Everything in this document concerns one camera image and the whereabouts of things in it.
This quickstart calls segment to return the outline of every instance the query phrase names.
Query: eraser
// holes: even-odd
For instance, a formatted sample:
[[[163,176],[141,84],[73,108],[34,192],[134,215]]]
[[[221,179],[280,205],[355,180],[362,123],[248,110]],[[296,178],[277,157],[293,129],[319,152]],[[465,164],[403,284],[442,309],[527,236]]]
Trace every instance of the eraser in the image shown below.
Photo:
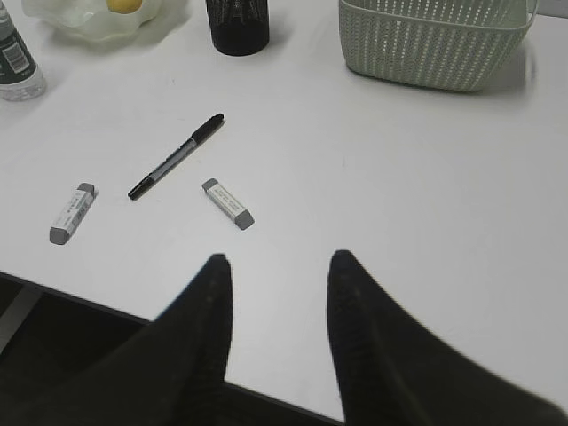
[[[71,201],[61,212],[50,229],[50,241],[63,245],[69,241],[77,226],[95,199],[95,187],[91,184],[80,184]]]
[[[216,179],[210,179],[201,186],[208,197],[244,231],[255,223],[249,211],[240,204]]]

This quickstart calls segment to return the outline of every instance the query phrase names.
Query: black container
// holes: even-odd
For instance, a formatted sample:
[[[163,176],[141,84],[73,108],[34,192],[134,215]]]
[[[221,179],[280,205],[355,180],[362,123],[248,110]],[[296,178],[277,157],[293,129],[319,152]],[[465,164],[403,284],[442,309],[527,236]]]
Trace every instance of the black container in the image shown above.
[[[225,55],[261,51],[270,40],[266,0],[207,0],[211,38]]]

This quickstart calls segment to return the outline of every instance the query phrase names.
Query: green basket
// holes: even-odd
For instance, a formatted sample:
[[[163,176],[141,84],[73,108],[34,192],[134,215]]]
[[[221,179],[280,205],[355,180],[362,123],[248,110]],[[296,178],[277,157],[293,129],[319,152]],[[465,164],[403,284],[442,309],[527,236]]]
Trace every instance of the green basket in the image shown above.
[[[343,55],[363,75],[479,91],[517,48],[536,10],[526,0],[339,0]]]

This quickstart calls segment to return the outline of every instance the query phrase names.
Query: dark floor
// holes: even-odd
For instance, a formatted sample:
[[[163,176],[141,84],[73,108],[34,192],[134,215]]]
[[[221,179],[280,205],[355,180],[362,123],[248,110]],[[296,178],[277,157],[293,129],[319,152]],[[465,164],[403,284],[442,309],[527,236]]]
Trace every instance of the dark floor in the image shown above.
[[[0,316],[20,285],[0,278]],[[2,413],[80,373],[144,327],[110,312],[43,294],[0,356]],[[330,421],[228,383],[217,426],[326,426]]]

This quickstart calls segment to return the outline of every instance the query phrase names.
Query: yellow object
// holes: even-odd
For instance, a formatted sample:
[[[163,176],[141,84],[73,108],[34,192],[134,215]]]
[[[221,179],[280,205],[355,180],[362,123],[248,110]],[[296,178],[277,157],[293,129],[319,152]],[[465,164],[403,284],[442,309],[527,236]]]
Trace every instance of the yellow object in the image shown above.
[[[117,13],[133,13],[142,5],[142,0],[106,0],[108,10]]]

